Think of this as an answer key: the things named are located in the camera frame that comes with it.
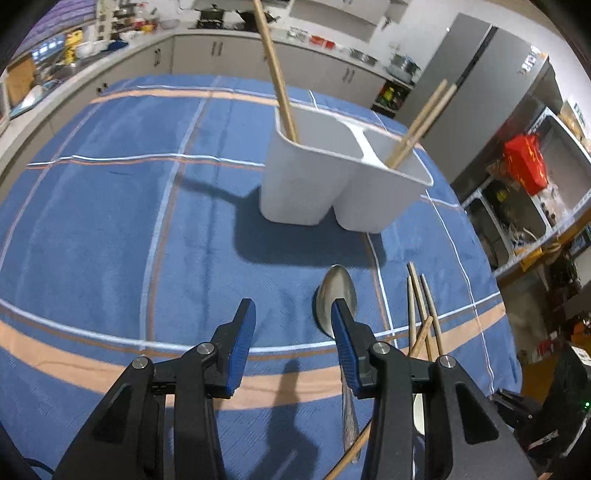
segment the red bag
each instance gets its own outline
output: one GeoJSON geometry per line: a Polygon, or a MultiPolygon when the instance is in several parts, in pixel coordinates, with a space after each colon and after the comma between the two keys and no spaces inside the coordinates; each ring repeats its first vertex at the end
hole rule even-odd
{"type": "Polygon", "coordinates": [[[548,186],[546,164],[537,135],[517,135],[505,143],[507,172],[532,196],[548,186]]]}

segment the metal screw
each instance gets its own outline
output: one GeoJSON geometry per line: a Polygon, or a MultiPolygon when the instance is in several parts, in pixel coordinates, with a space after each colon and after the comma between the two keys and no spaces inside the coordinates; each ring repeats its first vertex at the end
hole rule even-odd
{"type": "Polygon", "coordinates": [[[374,352],[385,355],[390,351],[390,346],[386,342],[375,342],[373,346],[374,352]]]}
{"type": "Polygon", "coordinates": [[[209,355],[215,350],[212,343],[204,342],[197,345],[197,351],[202,355],[209,355]]]}
{"type": "Polygon", "coordinates": [[[134,361],[131,362],[131,366],[134,367],[136,370],[142,370],[148,365],[148,358],[146,356],[139,356],[138,358],[134,358],[134,361]]]}
{"type": "Polygon", "coordinates": [[[439,363],[441,363],[445,368],[453,368],[456,366],[456,359],[453,358],[451,355],[443,355],[439,358],[439,363]]]}

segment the blue tablecloth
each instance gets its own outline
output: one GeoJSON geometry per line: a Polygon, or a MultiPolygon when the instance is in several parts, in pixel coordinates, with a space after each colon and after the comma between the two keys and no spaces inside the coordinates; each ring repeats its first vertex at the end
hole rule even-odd
{"type": "MultiPolygon", "coordinates": [[[[386,128],[360,106],[289,88],[295,102],[386,128]]],[[[143,77],[113,86],[39,152],[0,206],[0,420],[24,456],[55,467],[123,367],[178,356],[230,321],[257,325],[245,378],[218,405],[230,478],[322,478],[343,453],[338,359],[311,299],[345,265],[357,319],[407,340],[407,267],[427,277],[446,348],[482,391],[519,390],[502,299],[464,211],[434,186],[380,235],[258,209],[275,99],[265,82],[143,77]]],[[[360,425],[372,402],[356,401],[360,425]]],[[[341,478],[356,479],[362,461],[341,478]]]]}

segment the wooden chopstick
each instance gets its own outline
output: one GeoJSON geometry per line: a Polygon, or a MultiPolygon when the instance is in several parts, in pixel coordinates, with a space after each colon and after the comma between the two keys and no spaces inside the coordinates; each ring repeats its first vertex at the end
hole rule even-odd
{"type": "MultiPolygon", "coordinates": [[[[418,305],[418,312],[421,316],[421,323],[425,323],[427,320],[427,307],[425,306],[425,299],[423,298],[423,290],[421,288],[421,284],[418,281],[417,270],[414,268],[414,263],[409,262],[408,265],[408,272],[410,273],[410,278],[413,282],[414,287],[414,296],[417,298],[417,305],[418,305]]],[[[425,343],[427,344],[427,358],[430,362],[433,362],[433,352],[435,351],[434,345],[431,344],[433,339],[429,334],[429,330],[427,330],[427,335],[425,337],[425,343]]]]}
{"type": "Polygon", "coordinates": [[[404,146],[404,149],[398,154],[398,157],[393,159],[391,161],[391,164],[388,164],[387,167],[393,168],[391,167],[391,165],[397,166],[400,162],[402,162],[402,160],[408,155],[408,152],[410,152],[414,148],[416,143],[418,143],[418,141],[421,140],[421,138],[427,132],[427,130],[431,128],[435,120],[437,120],[439,114],[443,111],[449,100],[451,100],[453,95],[456,93],[456,90],[457,85],[454,83],[451,87],[449,87],[449,89],[447,90],[445,95],[443,95],[441,100],[439,100],[438,104],[431,111],[424,123],[418,128],[417,132],[413,135],[410,141],[407,142],[407,144],[404,146]]]}
{"type": "MultiPolygon", "coordinates": [[[[433,322],[433,317],[429,315],[427,320],[421,325],[421,329],[417,336],[417,342],[414,346],[409,350],[408,356],[412,358],[416,358],[421,353],[423,348],[423,343],[425,342],[425,338],[429,333],[429,329],[431,328],[431,324],[433,322]]],[[[357,455],[357,453],[363,448],[363,446],[369,440],[369,434],[371,432],[371,420],[365,426],[361,434],[355,440],[355,443],[351,446],[349,450],[341,457],[339,462],[333,467],[333,469],[329,472],[328,475],[324,477],[324,480],[335,480],[337,476],[344,470],[344,468],[351,462],[353,457],[357,455]]]]}
{"type": "Polygon", "coordinates": [[[437,341],[437,349],[439,350],[439,356],[445,355],[443,349],[443,334],[441,333],[441,325],[439,324],[439,318],[437,317],[437,311],[435,310],[435,304],[433,303],[433,297],[431,296],[431,290],[424,274],[421,274],[421,283],[423,284],[423,290],[427,297],[427,304],[429,305],[429,312],[433,317],[433,328],[435,329],[435,340],[437,341]]]}
{"type": "Polygon", "coordinates": [[[402,140],[396,145],[396,147],[392,151],[392,154],[390,155],[389,159],[386,161],[386,165],[389,168],[397,168],[398,167],[399,163],[402,161],[402,158],[403,158],[403,157],[400,157],[400,153],[402,152],[404,147],[407,146],[408,140],[411,138],[411,136],[414,135],[415,132],[418,130],[418,128],[423,124],[423,121],[426,119],[427,115],[431,112],[431,110],[435,106],[435,103],[439,100],[439,97],[441,96],[441,94],[445,90],[446,86],[447,86],[447,80],[443,79],[441,81],[441,83],[439,84],[439,86],[435,89],[433,94],[429,97],[429,100],[427,101],[427,103],[425,103],[425,105],[423,106],[421,111],[418,113],[417,117],[413,120],[408,131],[406,132],[406,134],[404,135],[402,140]]]}
{"type": "Polygon", "coordinates": [[[414,290],[413,281],[407,277],[408,290],[408,348],[412,348],[417,343],[417,321],[414,312],[414,290]]]}
{"type": "Polygon", "coordinates": [[[262,45],[269,61],[269,72],[271,73],[271,80],[273,81],[273,87],[275,87],[275,94],[277,96],[277,101],[279,102],[279,115],[281,115],[285,134],[292,142],[299,143],[296,124],[294,123],[291,114],[290,100],[287,96],[287,89],[285,88],[285,79],[283,78],[275,47],[273,47],[273,41],[271,39],[271,34],[269,33],[269,26],[267,25],[267,19],[265,17],[261,0],[254,0],[254,11],[256,27],[261,34],[262,45]]]}

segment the gray refrigerator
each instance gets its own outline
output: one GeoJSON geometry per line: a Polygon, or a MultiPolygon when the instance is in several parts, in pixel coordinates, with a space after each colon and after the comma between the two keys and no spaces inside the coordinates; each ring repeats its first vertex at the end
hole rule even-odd
{"type": "Polygon", "coordinates": [[[503,143],[562,98],[549,58],[528,42],[459,14],[395,119],[410,126],[439,83],[458,90],[421,144],[460,201],[486,177],[503,143]]]}

